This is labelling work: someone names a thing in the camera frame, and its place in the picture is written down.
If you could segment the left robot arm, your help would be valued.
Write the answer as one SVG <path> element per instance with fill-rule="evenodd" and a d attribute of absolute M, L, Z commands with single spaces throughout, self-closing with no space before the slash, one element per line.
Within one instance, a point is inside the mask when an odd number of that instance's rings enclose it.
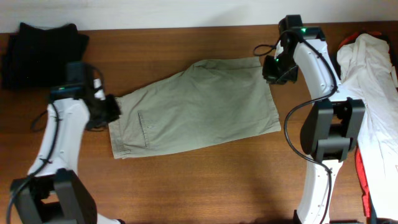
<path fill-rule="evenodd" d="M 6 223 L 13 208 L 22 223 L 122 223 L 98 213 L 78 177 L 84 132 L 107 127 L 121 110 L 114 95 L 105 93 L 103 74 L 96 67 L 71 62 L 66 71 L 66 82 L 50 90 L 39 153 L 27 176 L 11 183 Z"/>

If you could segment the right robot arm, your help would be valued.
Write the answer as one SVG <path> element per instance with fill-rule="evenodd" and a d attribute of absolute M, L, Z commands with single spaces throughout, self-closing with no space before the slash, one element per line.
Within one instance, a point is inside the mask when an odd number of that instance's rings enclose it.
<path fill-rule="evenodd" d="M 307 162 L 302 199 L 293 222 L 329 223 L 329 207 L 336 176 L 358 142 L 365 105 L 341 84 L 328 54 L 322 29 L 305 26 L 300 15 L 279 22 L 273 56 L 265 54 L 262 75 L 271 85 L 296 82 L 302 72 L 310 101 L 292 108 L 285 117 L 284 136 L 291 149 Z M 289 138 L 288 120 L 297 110 L 311 110 L 300 130 L 297 149 Z"/>

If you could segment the khaki green shorts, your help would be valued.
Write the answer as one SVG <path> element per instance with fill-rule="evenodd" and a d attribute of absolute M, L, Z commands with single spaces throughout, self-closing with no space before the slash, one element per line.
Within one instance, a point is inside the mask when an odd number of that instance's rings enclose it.
<path fill-rule="evenodd" d="M 210 59 L 117 98 L 113 156 L 175 154 L 281 129 L 257 57 Z"/>

